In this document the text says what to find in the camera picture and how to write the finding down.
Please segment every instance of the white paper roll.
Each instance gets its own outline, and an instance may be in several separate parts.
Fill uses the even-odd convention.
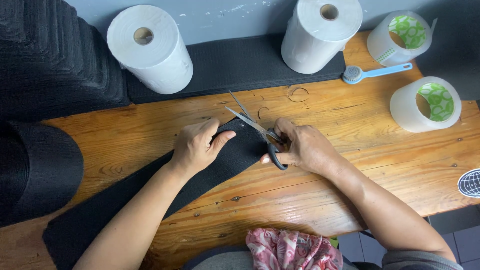
[[[432,31],[427,22],[406,10],[390,13],[367,38],[370,55],[387,67],[409,62],[424,53],[431,43]]]
[[[282,42],[283,61],[298,73],[321,70],[360,28],[357,0],[298,0]]]
[[[107,43],[113,56],[157,93],[176,93],[192,79],[192,60],[177,24],[161,8],[137,5],[120,12]]]
[[[420,112],[417,94],[428,101],[429,118]],[[461,111],[462,102],[455,88],[438,77],[421,78],[395,91],[390,99],[390,112],[395,122],[415,133],[450,127],[457,122]]]

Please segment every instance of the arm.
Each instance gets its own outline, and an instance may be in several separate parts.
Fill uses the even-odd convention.
[[[103,228],[73,269],[138,269],[177,193],[235,136],[233,131],[222,132],[210,145],[218,125],[211,119],[183,128],[171,161]]]
[[[452,261],[447,243],[415,210],[366,177],[312,126],[294,126],[279,118],[275,132],[288,137],[289,151],[277,153],[292,164],[329,179],[357,207],[378,242],[388,250],[427,251]],[[269,162],[268,155],[261,159]]]

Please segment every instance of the scrub brush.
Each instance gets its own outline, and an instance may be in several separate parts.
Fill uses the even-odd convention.
[[[396,65],[393,67],[381,68],[376,70],[370,70],[367,72],[362,71],[358,66],[348,66],[343,72],[342,79],[347,84],[356,84],[361,81],[363,78],[377,77],[387,74],[392,74],[400,71],[412,69],[412,63],[406,63],[401,65]]]

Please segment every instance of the scissors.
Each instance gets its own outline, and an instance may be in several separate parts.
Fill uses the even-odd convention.
[[[253,128],[255,128],[256,130],[260,131],[260,133],[263,134],[265,141],[267,141],[268,155],[270,156],[270,160],[275,164],[275,166],[277,166],[277,168],[281,169],[282,171],[286,170],[288,168],[288,165],[281,164],[278,161],[278,158],[275,155],[275,153],[280,153],[280,150],[278,150],[278,148],[274,144],[272,144],[267,138],[267,135],[269,135],[276,142],[283,143],[280,136],[278,136],[277,133],[275,133],[273,128],[264,129],[259,124],[255,123],[253,121],[252,116],[247,112],[245,107],[238,101],[238,99],[233,95],[233,93],[231,91],[229,91],[229,92],[232,95],[232,97],[235,99],[235,101],[238,103],[238,105],[240,106],[240,108],[242,109],[242,111],[245,113],[245,115],[247,117],[237,113],[236,111],[230,109],[227,106],[225,106],[225,108],[227,108],[227,110],[231,111],[238,118],[242,119],[245,123],[249,124],[250,126],[252,126]]]

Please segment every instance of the left hand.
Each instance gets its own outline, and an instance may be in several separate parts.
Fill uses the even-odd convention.
[[[212,118],[203,123],[188,125],[180,131],[169,163],[186,181],[210,165],[225,143],[236,135],[234,131],[224,131],[210,144],[219,125],[220,121]]]

